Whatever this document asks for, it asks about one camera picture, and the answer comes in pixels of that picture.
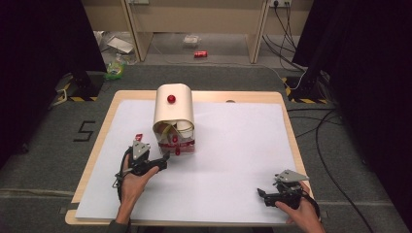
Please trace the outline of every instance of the green object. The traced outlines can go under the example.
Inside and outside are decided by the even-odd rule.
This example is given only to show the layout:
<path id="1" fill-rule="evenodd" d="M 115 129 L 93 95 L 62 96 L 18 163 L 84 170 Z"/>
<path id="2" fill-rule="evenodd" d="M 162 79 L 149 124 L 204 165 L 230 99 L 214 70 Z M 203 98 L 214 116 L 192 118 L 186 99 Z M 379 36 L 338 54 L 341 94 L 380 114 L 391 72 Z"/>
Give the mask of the green object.
<path id="1" fill-rule="evenodd" d="M 110 62 L 107 73 L 104 75 L 106 80 L 118 80 L 123 75 L 124 64 L 119 61 Z"/>

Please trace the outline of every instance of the person's left hand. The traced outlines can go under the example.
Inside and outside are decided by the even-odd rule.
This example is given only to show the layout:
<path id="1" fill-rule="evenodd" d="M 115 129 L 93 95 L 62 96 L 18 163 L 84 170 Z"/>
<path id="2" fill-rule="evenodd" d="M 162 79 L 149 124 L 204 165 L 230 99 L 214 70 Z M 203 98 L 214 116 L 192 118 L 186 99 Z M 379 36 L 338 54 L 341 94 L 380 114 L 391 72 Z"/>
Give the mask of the person's left hand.
<path id="1" fill-rule="evenodd" d="M 123 171 L 128 168 L 128 154 L 124 160 Z M 130 219 L 131 212 L 137 199 L 142 195 L 149 179 L 158 172 L 158 167 L 149 170 L 145 175 L 138 177 L 133 174 L 126 174 L 121 184 L 121 203 L 119 207 L 116 222 L 120 224 L 127 224 Z"/>

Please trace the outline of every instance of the red ball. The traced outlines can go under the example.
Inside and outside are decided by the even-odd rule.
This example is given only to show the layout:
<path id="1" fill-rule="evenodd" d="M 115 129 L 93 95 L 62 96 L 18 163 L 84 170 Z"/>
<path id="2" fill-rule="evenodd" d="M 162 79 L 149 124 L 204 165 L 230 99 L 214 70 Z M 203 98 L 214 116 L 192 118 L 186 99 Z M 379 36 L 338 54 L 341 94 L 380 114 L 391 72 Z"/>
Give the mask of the red ball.
<path id="1" fill-rule="evenodd" d="M 174 104 L 176 102 L 176 97 L 174 95 L 167 96 L 167 102 L 169 102 L 169 104 Z"/>

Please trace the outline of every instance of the person's right hand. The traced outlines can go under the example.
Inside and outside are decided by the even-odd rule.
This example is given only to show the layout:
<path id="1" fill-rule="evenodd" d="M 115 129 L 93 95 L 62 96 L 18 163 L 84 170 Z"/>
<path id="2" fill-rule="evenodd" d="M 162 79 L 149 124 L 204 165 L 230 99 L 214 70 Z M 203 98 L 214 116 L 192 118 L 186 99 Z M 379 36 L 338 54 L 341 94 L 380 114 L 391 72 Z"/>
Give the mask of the person's right hand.
<path id="1" fill-rule="evenodd" d="M 299 182 L 302 185 L 303 190 L 309 194 L 310 188 L 304 183 Z M 277 201 L 275 205 L 289 215 L 289 219 L 286 223 L 295 222 L 300 229 L 307 233 L 325 233 L 324 227 L 316 215 L 315 208 L 304 197 L 300 199 L 300 205 L 297 210 L 292 209 L 287 204 Z"/>

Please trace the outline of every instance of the wooden table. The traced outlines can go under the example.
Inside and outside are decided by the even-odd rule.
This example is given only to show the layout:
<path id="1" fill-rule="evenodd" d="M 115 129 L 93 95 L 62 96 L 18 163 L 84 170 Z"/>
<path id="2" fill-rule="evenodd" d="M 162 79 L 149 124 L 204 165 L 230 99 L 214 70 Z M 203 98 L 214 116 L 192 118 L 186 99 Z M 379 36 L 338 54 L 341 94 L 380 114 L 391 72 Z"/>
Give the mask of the wooden table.
<path id="1" fill-rule="evenodd" d="M 85 192 L 88 180 L 93 171 L 94 164 L 97 160 L 100 150 L 105 141 L 106 135 L 110 129 L 112 120 L 115 116 L 117 108 L 122 100 L 155 100 L 155 90 L 121 90 L 118 91 L 112 101 L 103 125 L 97 136 L 93 150 L 91 151 L 90 158 L 85 167 L 82 178 L 79 182 L 78 188 L 72 199 L 72 205 L 76 205 L 81 202 L 83 194 Z M 266 91 L 193 91 L 193 102 L 227 102 L 234 101 L 238 103 L 270 103 L 281 104 L 283 109 L 285 126 L 291 145 L 292 156 L 296 166 L 296 172 L 306 175 L 306 171 L 303 165 L 302 158 L 297 146 L 296 139 L 294 137 L 291 122 L 283 101 L 282 95 L 278 92 L 266 92 Z M 73 225 L 107 225 L 109 220 L 81 220 L 75 218 L 77 210 L 69 210 L 66 214 L 66 222 Z M 139 222 L 141 225 L 150 225 L 150 222 Z"/>

